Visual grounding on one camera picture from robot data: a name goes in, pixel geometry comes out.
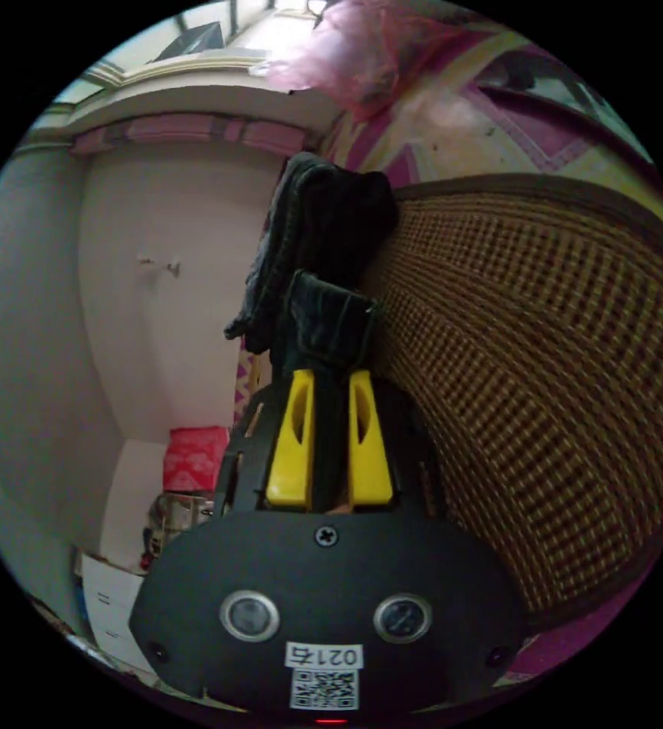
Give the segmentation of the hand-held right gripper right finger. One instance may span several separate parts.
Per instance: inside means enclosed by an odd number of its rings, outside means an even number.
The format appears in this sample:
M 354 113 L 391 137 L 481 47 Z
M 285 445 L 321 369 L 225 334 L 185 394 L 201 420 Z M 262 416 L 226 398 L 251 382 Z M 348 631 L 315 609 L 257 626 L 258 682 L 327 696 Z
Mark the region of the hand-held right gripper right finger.
M 371 375 L 349 379 L 348 491 L 354 507 L 386 507 L 393 499 L 384 437 Z

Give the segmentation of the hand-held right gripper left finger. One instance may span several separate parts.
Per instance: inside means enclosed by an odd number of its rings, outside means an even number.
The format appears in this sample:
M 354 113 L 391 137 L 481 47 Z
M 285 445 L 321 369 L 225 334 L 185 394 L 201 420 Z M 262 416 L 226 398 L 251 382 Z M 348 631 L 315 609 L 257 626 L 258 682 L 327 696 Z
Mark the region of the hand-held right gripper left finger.
M 309 507 L 314 464 L 314 373 L 293 373 L 267 480 L 271 507 Z

